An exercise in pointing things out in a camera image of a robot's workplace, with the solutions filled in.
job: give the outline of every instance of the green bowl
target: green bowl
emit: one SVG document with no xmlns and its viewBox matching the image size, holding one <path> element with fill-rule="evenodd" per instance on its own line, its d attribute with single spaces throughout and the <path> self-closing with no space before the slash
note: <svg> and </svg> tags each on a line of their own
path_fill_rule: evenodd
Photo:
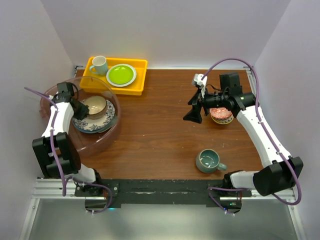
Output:
<svg viewBox="0 0 320 240">
<path fill-rule="evenodd" d="M 112 86 L 126 87 L 134 82 L 137 76 L 136 69 L 128 64 L 117 64 L 106 73 L 106 80 Z"/>
</svg>

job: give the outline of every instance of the gray floor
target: gray floor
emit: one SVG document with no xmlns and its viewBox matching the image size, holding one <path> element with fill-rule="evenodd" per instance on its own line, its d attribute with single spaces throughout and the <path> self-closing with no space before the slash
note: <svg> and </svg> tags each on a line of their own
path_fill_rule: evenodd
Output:
<svg viewBox="0 0 320 240">
<path fill-rule="evenodd" d="M 42 199 L 31 240 L 296 240 L 288 207 L 244 200 L 235 217 L 203 205 L 124 204 L 92 216 L 83 199 Z"/>
</svg>

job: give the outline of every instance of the teal ceramic cup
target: teal ceramic cup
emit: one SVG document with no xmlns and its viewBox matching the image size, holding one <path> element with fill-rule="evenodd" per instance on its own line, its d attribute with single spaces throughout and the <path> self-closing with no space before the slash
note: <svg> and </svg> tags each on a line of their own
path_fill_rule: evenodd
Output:
<svg viewBox="0 0 320 240">
<path fill-rule="evenodd" d="M 195 164 L 197 168 L 205 174 L 213 173 L 217 169 L 221 171 L 227 170 L 227 166 L 220 162 L 218 153 L 212 149 L 201 151 L 196 156 Z"/>
<path fill-rule="evenodd" d="M 90 72 L 93 74 L 98 74 L 105 76 L 108 72 L 107 59 L 104 56 L 96 56 L 92 60 L 92 66 L 89 68 Z"/>
</svg>

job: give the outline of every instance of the transparent round container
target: transparent round container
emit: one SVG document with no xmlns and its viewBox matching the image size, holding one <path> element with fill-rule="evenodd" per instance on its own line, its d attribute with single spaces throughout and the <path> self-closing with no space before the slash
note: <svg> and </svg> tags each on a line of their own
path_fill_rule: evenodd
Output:
<svg viewBox="0 0 320 240">
<path fill-rule="evenodd" d="M 86 83 L 93 83 L 93 85 L 98 85 L 99 88 L 85 88 L 80 87 L 80 82 L 84 81 Z M 120 132 L 120 120 L 121 120 L 121 108 L 117 96 L 111 90 L 111 88 L 102 80 L 91 76 L 80 76 L 67 80 L 66 82 L 73 83 L 78 88 L 78 93 L 74 90 L 74 97 L 82 101 L 91 96 L 102 96 L 105 99 L 113 103 L 115 114 L 117 116 L 116 123 L 112 128 L 102 133 L 83 133 L 75 128 L 72 122 L 70 122 L 70 128 L 68 135 L 70 136 L 75 148 L 77 149 L 80 157 L 88 157 L 95 153 L 101 152 L 106 149 L 110 144 L 112 144 L 119 132 Z M 49 96 L 54 96 L 57 93 L 57 85 L 53 86 L 47 90 L 44 94 Z M 43 98 L 40 101 L 40 114 L 42 118 L 46 120 L 48 124 L 51 115 L 50 103 Z"/>
</svg>

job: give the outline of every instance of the light blue mug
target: light blue mug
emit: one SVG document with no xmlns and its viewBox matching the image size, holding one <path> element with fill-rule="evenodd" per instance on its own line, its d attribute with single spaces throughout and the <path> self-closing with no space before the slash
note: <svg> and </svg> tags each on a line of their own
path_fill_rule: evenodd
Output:
<svg viewBox="0 0 320 240">
<path fill-rule="evenodd" d="M 221 171 L 227 170 L 227 166 L 220 162 L 218 153 L 212 149 L 205 149 L 196 156 L 195 164 L 197 168 L 205 173 L 213 173 L 219 169 Z"/>
<path fill-rule="evenodd" d="M 89 68 L 90 72 L 93 74 L 98 74 L 101 76 L 105 76 L 108 72 L 108 64 L 107 59 L 104 56 L 96 56 L 92 60 L 92 66 Z"/>
</svg>

